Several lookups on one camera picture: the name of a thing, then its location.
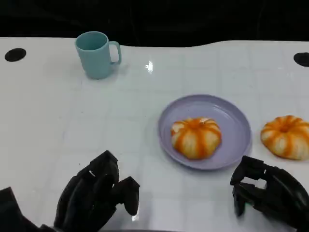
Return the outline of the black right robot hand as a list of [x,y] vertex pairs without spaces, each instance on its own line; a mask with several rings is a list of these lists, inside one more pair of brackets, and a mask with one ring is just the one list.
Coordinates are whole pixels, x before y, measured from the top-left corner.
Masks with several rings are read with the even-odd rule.
[[284,169],[243,156],[232,174],[230,185],[233,186],[237,217],[244,214],[248,203],[267,217],[284,222],[298,232],[309,230],[309,195]]

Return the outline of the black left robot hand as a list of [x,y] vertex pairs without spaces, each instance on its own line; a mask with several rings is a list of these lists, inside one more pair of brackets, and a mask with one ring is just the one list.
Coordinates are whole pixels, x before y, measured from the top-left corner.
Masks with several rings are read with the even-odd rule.
[[118,160],[106,150],[70,179],[57,203],[54,227],[63,232],[98,232],[119,204],[134,216],[139,188],[131,176],[119,179]]

